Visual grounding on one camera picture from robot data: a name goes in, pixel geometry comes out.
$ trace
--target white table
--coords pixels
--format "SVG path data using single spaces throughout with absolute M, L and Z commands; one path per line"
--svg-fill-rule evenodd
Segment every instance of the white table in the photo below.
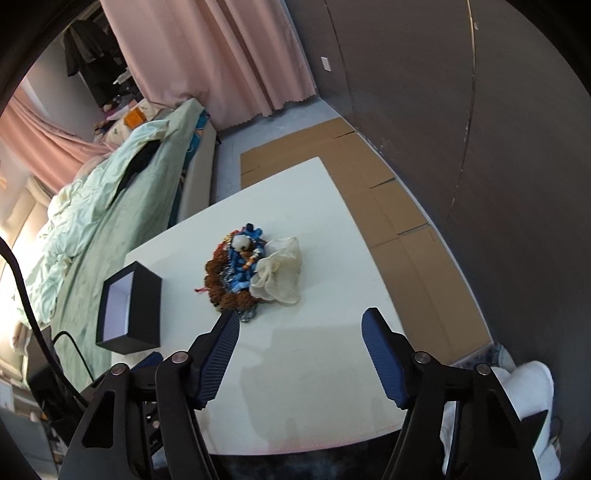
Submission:
M 164 357 L 189 348 L 218 313 L 204 265 L 222 238 L 246 223 L 264 238 L 297 236 L 301 300 L 260 305 L 240 337 L 217 397 L 198 412 L 211 453 L 263 455 L 361 442 L 401 427 L 361 337 L 361 315 L 378 307 L 402 326 L 357 226 L 319 158 L 283 171 L 190 217 L 127 255 L 163 278 Z M 147 353 L 112 361 L 135 365 Z

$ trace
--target metal pivot bolt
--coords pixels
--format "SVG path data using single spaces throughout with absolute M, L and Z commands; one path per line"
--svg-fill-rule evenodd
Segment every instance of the metal pivot bolt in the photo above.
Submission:
M 111 373 L 113 375 L 121 375 L 127 369 L 125 364 L 116 364 L 111 367 Z
M 183 364 L 187 360 L 189 360 L 189 354 L 187 352 L 173 353 L 173 363 L 174 364 Z
M 427 352 L 417 352 L 414 354 L 414 359 L 420 364 L 427 364 L 431 361 L 431 355 Z
M 476 366 L 476 371 L 481 375 L 490 375 L 492 370 L 487 364 L 478 364 Z

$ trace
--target cardboard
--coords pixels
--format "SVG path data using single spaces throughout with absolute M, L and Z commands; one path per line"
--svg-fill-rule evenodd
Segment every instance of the cardboard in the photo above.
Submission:
M 394 173 L 343 119 L 241 156 L 242 188 L 320 157 L 370 249 L 415 350 L 449 364 L 491 339 L 462 276 Z

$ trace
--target white wall outlet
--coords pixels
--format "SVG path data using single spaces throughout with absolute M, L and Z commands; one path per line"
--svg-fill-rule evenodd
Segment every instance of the white wall outlet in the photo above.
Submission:
M 330 68 L 329 59 L 327 59 L 326 57 L 320 57 L 320 60 L 322 60 L 322 66 L 324 67 L 324 69 L 327 72 L 332 72 L 332 69 Z

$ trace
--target dark wall panel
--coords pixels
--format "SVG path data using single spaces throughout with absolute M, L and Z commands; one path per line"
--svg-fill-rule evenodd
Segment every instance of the dark wall panel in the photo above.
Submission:
M 591 99 L 502 0 L 471 0 L 476 96 L 444 231 L 493 335 L 556 381 L 564 460 L 591 428 Z
M 465 0 L 327 0 L 360 132 L 441 227 L 465 149 L 472 45 Z
M 330 14 L 324 0 L 285 0 L 300 35 L 320 96 L 351 124 L 355 124 L 345 69 Z M 327 57 L 331 72 L 322 66 Z

